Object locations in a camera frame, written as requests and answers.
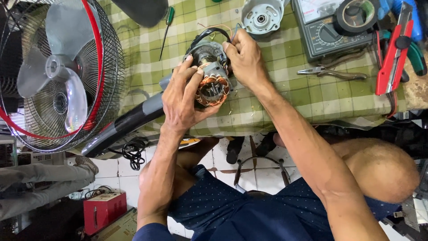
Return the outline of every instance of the hand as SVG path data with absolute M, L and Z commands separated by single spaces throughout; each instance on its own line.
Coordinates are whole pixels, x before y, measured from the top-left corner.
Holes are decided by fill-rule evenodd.
M 224 42 L 223 49 L 243 86 L 254 90 L 260 84 L 269 83 L 261 49 L 244 29 L 238 29 L 232 44 Z
M 195 109 L 195 94 L 204 76 L 203 70 L 196 66 L 190 68 L 193 57 L 189 56 L 180 63 L 172 73 L 171 81 L 162 95 L 165 123 L 161 130 L 181 137 L 188 129 L 215 114 L 221 105 L 209 106 L 205 109 Z

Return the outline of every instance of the red utility knife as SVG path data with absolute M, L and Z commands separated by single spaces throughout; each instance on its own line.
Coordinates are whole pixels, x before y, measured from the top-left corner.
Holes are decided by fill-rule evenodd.
M 403 1 L 398 24 L 389 39 L 388 51 L 377 74 L 377 95 L 392 92 L 400 84 L 407 50 L 412 43 L 410 39 L 413 29 L 412 11 L 413 7 Z

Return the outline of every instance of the red box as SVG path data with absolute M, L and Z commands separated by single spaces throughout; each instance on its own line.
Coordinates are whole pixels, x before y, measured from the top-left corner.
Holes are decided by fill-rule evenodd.
M 126 193 L 101 194 L 83 201 L 85 233 L 93 235 L 126 212 Z

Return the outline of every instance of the grey trousers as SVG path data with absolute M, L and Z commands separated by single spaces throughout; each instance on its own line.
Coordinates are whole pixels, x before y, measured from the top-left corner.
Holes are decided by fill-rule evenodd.
M 94 180 L 95 176 L 87 165 L 55 166 L 35 163 L 0 168 L 0 192 L 13 183 L 57 181 L 45 190 L 0 199 L 0 220 L 53 202 L 88 186 Z

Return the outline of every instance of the red device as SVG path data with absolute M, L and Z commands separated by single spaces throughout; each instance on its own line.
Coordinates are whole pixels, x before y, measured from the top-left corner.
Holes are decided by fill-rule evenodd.
M 389 40 L 388 51 L 386 52 L 382 68 L 377 74 L 376 94 L 382 95 L 394 91 L 400 84 L 401 75 L 403 74 L 404 63 L 407 58 L 408 48 L 397 48 L 396 41 L 399 37 L 412 35 L 413 20 L 412 18 L 413 7 L 406 2 L 401 6 L 400 17 L 398 24 Z
M 101 194 L 83 201 L 85 233 L 93 235 L 126 212 L 126 193 Z

